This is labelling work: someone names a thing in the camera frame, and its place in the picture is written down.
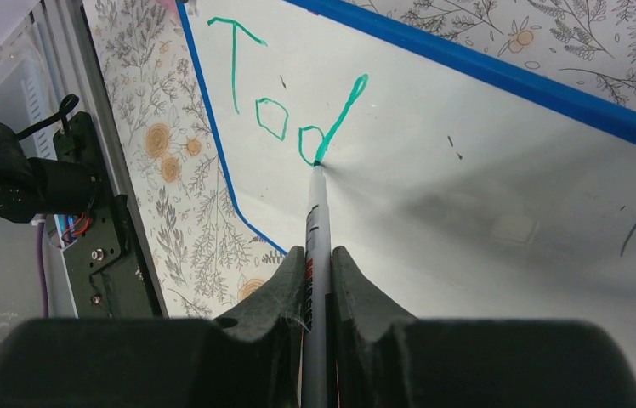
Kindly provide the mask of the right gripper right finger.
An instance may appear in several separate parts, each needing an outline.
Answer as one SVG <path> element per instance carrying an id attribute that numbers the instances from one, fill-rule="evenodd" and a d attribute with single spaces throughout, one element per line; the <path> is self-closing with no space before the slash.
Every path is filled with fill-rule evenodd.
<path id="1" fill-rule="evenodd" d="M 581 320 L 419 319 L 332 254 L 342 407 L 636 407 L 618 344 Z"/>

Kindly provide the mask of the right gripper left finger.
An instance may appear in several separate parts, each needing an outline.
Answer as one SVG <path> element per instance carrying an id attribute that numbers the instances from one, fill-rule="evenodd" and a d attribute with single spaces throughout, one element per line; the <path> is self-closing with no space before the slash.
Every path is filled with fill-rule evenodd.
<path id="1" fill-rule="evenodd" d="M 0 347 L 0 407 L 295 407 L 305 254 L 211 319 L 47 319 Z"/>

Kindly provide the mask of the white marker pen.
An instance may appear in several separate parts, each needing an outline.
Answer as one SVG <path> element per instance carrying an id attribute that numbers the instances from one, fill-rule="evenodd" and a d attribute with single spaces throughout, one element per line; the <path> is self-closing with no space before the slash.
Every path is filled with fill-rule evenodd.
<path id="1" fill-rule="evenodd" d="M 327 301 L 331 279 L 330 221 L 323 167 L 314 162 L 309 179 L 305 237 L 302 407 L 327 407 Z"/>

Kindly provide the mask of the blue framed whiteboard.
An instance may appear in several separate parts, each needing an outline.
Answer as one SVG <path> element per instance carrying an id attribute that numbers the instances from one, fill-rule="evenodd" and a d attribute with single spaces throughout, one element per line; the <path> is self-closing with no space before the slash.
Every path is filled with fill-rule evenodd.
<path id="1" fill-rule="evenodd" d="M 636 372 L 636 112 L 340 1 L 181 14 L 230 199 L 426 317 L 578 318 Z"/>

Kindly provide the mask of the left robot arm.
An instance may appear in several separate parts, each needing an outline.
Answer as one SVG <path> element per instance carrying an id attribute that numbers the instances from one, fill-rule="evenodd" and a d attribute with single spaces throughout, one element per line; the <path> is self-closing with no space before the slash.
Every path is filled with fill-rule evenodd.
<path id="1" fill-rule="evenodd" d="M 16 133 L 0 122 L 0 218 L 25 224 L 39 214 L 77 215 L 91 208 L 99 194 L 99 179 L 88 167 L 69 161 L 27 157 L 20 142 L 56 122 L 64 135 L 73 134 L 68 115 L 77 106 L 73 93 L 58 111 Z"/>

